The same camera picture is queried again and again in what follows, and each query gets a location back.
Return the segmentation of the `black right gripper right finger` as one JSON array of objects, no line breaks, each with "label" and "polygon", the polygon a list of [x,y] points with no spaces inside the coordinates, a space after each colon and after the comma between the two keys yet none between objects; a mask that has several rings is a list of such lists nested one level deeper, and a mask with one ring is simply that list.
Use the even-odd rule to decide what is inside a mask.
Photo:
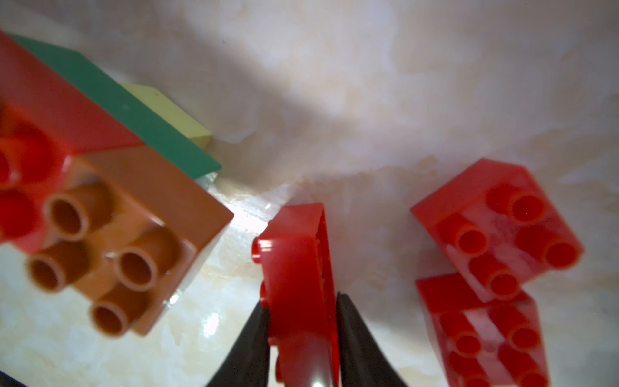
[{"label": "black right gripper right finger", "polygon": [[336,313],[342,386],[405,387],[347,294],[337,294]]}]

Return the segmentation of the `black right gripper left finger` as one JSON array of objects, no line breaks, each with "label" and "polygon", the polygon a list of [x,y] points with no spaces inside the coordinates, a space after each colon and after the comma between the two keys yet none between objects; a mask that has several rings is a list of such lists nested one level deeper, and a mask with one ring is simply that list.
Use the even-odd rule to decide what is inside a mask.
[{"label": "black right gripper left finger", "polygon": [[207,387],[266,387],[268,385],[269,322],[269,310],[260,303],[256,303],[256,307],[243,326],[225,361],[206,385]]}]

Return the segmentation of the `red long lego brick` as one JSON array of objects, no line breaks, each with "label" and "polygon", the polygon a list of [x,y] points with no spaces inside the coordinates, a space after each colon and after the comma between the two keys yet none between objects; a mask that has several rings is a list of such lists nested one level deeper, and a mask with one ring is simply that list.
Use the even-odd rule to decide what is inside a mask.
[{"label": "red long lego brick", "polygon": [[74,158],[143,141],[29,53],[1,35],[1,241],[44,246],[43,204]]},{"label": "red long lego brick", "polygon": [[286,386],[337,386],[335,287],[325,207],[285,206],[254,239],[263,271],[260,302],[270,312],[276,379]]}]

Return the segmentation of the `brown small lego brick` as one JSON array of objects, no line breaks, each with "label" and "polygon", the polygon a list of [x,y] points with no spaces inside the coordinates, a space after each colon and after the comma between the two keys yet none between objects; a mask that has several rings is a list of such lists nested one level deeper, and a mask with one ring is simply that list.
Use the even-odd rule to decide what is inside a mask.
[{"label": "brown small lego brick", "polygon": [[90,300],[104,335],[147,334],[233,214],[146,146],[77,157],[45,200],[48,238],[27,259],[42,290]]}]

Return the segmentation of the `dark green lego brick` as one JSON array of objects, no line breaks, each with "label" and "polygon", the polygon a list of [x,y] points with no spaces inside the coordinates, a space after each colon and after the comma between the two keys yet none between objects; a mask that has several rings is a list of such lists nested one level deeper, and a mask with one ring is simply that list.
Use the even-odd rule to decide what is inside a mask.
[{"label": "dark green lego brick", "polygon": [[17,34],[9,37],[189,177],[214,177],[220,171],[221,164],[206,150],[198,148],[86,56]]}]

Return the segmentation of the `lime green small lego brick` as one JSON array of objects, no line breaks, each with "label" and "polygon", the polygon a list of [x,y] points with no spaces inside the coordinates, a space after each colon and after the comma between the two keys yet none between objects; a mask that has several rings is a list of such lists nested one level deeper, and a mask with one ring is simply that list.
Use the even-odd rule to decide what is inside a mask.
[{"label": "lime green small lego brick", "polygon": [[212,133],[165,94],[146,85],[123,82],[121,86],[197,145],[198,148],[206,149],[212,139]]}]

